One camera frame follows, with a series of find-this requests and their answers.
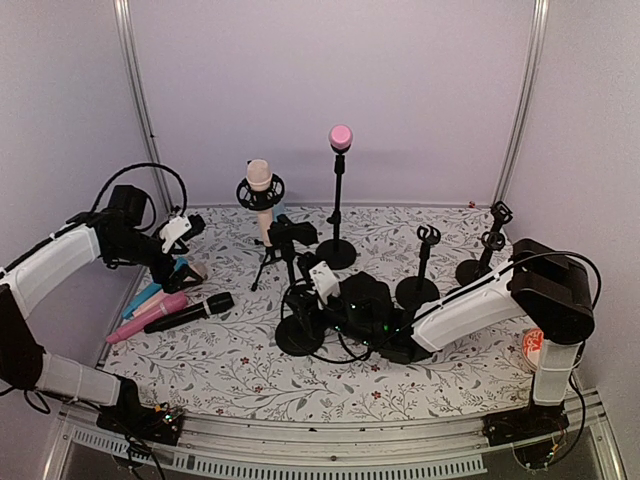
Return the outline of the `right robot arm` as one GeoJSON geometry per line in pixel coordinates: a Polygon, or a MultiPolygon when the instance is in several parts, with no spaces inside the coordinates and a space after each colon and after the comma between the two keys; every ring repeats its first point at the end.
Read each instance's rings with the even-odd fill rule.
{"type": "Polygon", "coordinates": [[[340,280],[325,262],[307,272],[282,299],[301,334],[291,342],[302,355],[314,355],[322,343],[317,334],[332,329],[408,365],[499,322],[529,318],[542,331],[543,346],[531,403],[517,415],[517,427],[527,436],[554,422],[580,348],[595,330],[601,293],[590,284],[599,271],[588,258],[529,238],[517,241],[506,261],[470,284],[406,310],[394,305],[386,283],[366,272],[340,280]]]}

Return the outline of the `pink microphone back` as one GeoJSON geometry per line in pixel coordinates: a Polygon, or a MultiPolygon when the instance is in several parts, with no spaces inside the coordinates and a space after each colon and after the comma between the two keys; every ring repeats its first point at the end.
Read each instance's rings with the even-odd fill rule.
{"type": "Polygon", "coordinates": [[[344,152],[352,145],[353,132],[347,125],[335,125],[331,128],[328,139],[334,151],[344,152]]]}

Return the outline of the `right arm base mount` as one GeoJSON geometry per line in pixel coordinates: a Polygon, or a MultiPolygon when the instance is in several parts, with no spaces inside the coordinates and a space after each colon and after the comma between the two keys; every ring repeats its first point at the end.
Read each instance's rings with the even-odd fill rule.
{"type": "Polygon", "coordinates": [[[490,446],[505,445],[561,432],[569,427],[564,402],[543,406],[530,397],[524,407],[482,417],[482,434],[490,446]]]}

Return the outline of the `beige pink microphone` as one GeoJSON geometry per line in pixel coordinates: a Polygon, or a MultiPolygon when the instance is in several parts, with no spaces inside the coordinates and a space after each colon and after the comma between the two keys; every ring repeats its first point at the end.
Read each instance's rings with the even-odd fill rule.
{"type": "MultiPolygon", "coordinates": [[[[189,268],[190,270],[187,272],[184,278],[185,284],[180,287],[176,293],[173,293],[173,296],[178,295],[185,297],[185,291],[187,289],[198,286],[208,278],[207,267],[202,262],[190,263],[189,268]]],[[[170,298],[172,295],[164,292],[163,290],[159,290],[133,311],[133,317],[138,318],[141,315],[148,313],[149,311],[158,307],[164,300],[170,298]]]]}

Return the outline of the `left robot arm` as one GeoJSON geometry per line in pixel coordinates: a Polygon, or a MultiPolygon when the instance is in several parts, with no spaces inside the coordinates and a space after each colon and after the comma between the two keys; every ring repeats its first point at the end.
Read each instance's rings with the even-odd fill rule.
{"type": "Polygon", "coordinates": [[[174,213],[157,230],[143,226],[146,193],[120,185],[108,205],[92,207],[68,220],[61,229],[1,272],[1,380],[9,391],[41,392],[110,407],[111,419],[128,434],[148,426],[148,412],[129,396],[120,396],[123,380],[113,374],[58,355],[41,344],[46,308],[62,318],[64,332],[79,325],[88,312],[98,283],[90,281],[79,293],[71,286],[82,281],[96,261],[110,268],[141,266],[166,293],[175,293],[195,279],[178,260],[188,241],[205,222],[198,214],[174,213]]]}

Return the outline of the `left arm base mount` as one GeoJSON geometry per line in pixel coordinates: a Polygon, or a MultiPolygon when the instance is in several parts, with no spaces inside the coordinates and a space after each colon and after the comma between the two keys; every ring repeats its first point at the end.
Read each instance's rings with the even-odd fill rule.
{"type": "Polygon", "coordinates": [[[185,410],[167,402],[149,407],[137,395],[121,393],[114,406],[101,406],[96,426],[131,438],[163,445],[178,444],[185,410]]]}

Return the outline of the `black microphone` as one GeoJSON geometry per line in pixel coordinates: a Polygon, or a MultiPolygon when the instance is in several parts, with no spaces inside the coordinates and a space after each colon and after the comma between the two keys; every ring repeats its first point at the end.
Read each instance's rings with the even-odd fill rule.
{"type": "Polygon", "coordinates": [[[224,313],[234,305],[234,300],[229,292],[215,294],[202,302],[151,322],[144,327],[143,331],[147,334],[163,332],[215,314],[224,313]]]}

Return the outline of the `blue microphone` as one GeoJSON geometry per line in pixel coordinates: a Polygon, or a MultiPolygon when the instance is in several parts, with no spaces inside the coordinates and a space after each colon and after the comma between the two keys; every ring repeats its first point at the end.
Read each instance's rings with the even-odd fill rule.
{"type": "Polygon", "coordinates": [[[138,293],[134,299],[128,304],[128,306],[122,312],[123,319],[130,319],[134,316],[134,312],[140,309],[143,305],[148,305],[150,302],[154,302],[154,298],[159,296],[163,299],[167,296],[167,293],[163,290],[160,284],[155,282],[150,283],[140,293],[138,293]]]}

